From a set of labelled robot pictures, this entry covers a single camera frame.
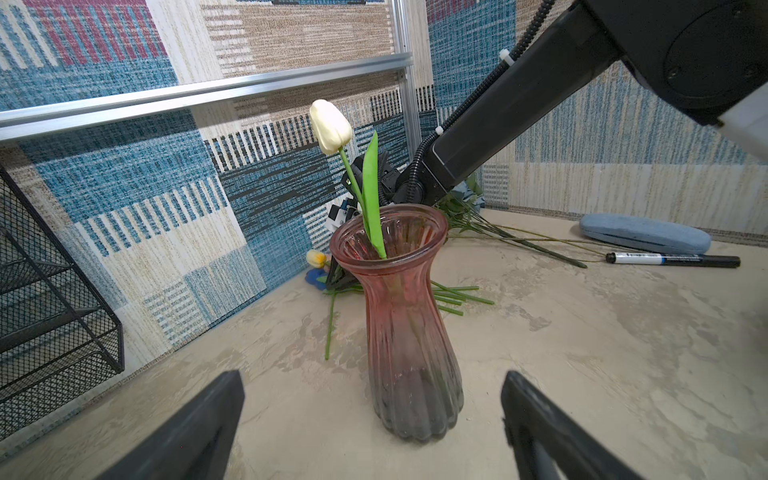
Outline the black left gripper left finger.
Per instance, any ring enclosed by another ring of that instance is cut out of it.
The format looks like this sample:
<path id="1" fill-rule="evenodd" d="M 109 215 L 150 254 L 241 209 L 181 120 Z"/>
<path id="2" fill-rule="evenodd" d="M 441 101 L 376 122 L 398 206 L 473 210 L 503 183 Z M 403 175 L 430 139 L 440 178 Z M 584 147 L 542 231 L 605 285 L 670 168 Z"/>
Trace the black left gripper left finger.
<path id="1" fill-rule="evenodd" d="M 241 374 L 218 375 L 101 479 L 222 479 L 245 400 Z"/>

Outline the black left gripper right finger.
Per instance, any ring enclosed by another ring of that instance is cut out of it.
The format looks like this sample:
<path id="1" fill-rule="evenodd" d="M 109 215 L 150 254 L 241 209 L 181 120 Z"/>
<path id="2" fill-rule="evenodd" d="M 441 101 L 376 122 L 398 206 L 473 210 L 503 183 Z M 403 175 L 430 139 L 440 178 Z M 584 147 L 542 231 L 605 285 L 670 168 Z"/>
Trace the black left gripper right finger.
<path id="1" fill-rule="evenodd" d="M 501 390 L 503 423 L 521 479 L 638 479 L 521 373 Z"/>

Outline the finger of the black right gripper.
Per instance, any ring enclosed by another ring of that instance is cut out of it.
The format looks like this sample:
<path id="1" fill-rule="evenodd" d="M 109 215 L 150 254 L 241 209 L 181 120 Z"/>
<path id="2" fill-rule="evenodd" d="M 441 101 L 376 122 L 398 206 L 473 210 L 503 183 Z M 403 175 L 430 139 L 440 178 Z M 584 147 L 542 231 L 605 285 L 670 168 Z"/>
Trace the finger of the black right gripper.
<path id="1" fill-rule="evenodd" d="M 332 258 L 326 278 L 328 292 L 343 290 L 354 285 L 354 275 L 345 270 L 335 258 Z"/>

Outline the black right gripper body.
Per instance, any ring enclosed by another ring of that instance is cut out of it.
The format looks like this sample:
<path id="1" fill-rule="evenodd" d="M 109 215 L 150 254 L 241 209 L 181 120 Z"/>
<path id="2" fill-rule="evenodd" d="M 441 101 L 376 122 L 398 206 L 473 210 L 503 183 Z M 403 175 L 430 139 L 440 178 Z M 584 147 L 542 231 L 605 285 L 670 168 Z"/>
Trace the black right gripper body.
<path id="1" fill-rule="evenodd" d="M 359 183 L 360 188 L 363 187 L 363 161 L 364 155 L 361 154 L 351 162 L 351 170 L 356 181 Z M 392 202 L 392 199 L 395 196 L 399 175 L 400 171 L 389 161 L 389 152 L 387 150 L 381 150 L 378 154 L 378 200 L 380 207 L 387 206 Z M 347 191 L 347 196 L 345 197 L 344 202 L 347 205 L 355 207 L 357 205 L 357 198 L 352 190 L 351 181 L 346 172 L 342 175 L 342 185 Z"/>

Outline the white tulip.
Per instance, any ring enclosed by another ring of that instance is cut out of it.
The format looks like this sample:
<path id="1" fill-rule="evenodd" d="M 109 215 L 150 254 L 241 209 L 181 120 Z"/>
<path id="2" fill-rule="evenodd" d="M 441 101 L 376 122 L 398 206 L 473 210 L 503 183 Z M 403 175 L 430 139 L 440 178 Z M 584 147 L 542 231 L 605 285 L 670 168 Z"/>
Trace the white tulip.
<path id="1" fill-rule="evenodd" d="M 354 138 L 351 124 L 341 111 L 324 99 L 315 100 L 309 110 L 313 135 L 326 156 L 338 153 L 345 167 L 352 193 L 356 196 L 365 233 L 380 259 L 387 258 L 380 216 L 378 133 L 374 132 L 363 157 L 362 180 L 352 170 L 345 146 Z"/>
<path id="2" fill-rule="evenodd" d="M 326 332 L 326 343 L 325 343 L 325 350 L 324 350 L 324 360 L 328 361 L 330 358 L 330 351 L 331 351 L 331 344 L 332 344 L 332 337 L 333 332 L 335 329 L 334 322 L 335 322 L 335 302 L 338 295 L 337 290 L 330 290 L 330 304 L 329 304 L 329 318 L 328 318 L 328 325 L 327 325 L 327 332 Z"/>

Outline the pink ribbed glass vase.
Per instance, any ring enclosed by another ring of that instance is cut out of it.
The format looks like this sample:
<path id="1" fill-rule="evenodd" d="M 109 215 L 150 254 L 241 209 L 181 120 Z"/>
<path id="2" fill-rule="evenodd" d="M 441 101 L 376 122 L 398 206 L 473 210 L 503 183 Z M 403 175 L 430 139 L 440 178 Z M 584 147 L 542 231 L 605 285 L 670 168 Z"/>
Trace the pink ribbed glass vase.
<path id="1" fill-rule="evenodd" d="M 385 258 L 360 219 L 333 234 L 330 252 L 364 293 L 376 415 L 396 436 L 428 442 L 456 425 L 464 405 L 460 368 L 430 278 L 448 220 L 433 207 L 400 204 L 382 208 L 381 224 Z"/>

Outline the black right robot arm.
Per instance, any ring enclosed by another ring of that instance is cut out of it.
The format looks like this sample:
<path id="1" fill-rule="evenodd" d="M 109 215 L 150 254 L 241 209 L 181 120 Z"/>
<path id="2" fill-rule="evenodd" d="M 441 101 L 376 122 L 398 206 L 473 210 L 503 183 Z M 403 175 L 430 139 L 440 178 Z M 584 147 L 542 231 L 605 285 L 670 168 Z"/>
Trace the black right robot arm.
<path id="1" fill-rule="evenodd" d="M 431 205 L 616 62 L 661 100 L 767 155 L 763 1 L 543 2 L 514 49 L 416 149 L 398 203 Z"/>

